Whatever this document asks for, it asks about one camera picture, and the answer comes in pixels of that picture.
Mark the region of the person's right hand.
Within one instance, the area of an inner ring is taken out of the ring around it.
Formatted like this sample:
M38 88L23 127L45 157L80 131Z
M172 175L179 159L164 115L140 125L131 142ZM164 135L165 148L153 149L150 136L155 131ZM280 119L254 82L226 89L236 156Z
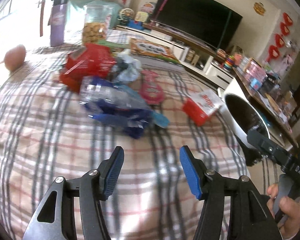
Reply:
M278 184L272 184L267 188L267 195L270 199L267 202L267 207L273 217L274 200L279 192ZM293 239L300 230L300 200L296 202L289 197L282 197L279 202L279 208L288 216L284 223L279 223L278 228L283 239Z

